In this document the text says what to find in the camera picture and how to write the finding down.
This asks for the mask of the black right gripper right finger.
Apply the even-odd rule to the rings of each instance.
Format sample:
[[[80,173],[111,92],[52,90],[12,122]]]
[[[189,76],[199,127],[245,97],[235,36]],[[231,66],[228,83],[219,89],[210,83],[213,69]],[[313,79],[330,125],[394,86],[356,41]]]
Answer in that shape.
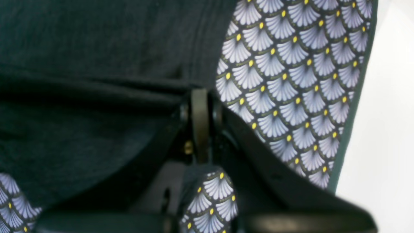
[[[234,112],[210,95],[213,162],[232,180],[234,233],[377,233],[367,211],[326,192],[278,159]]]

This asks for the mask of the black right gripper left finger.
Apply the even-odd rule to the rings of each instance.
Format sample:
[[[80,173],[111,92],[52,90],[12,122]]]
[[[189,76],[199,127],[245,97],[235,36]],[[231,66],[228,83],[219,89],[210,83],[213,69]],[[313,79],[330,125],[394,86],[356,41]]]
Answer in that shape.
[[[191,95],[172,119],[127,165],[96,186],[42,214],[35,233],[179,233],[168,180],[156,181],[168,160],[179,156],[188,131]]]

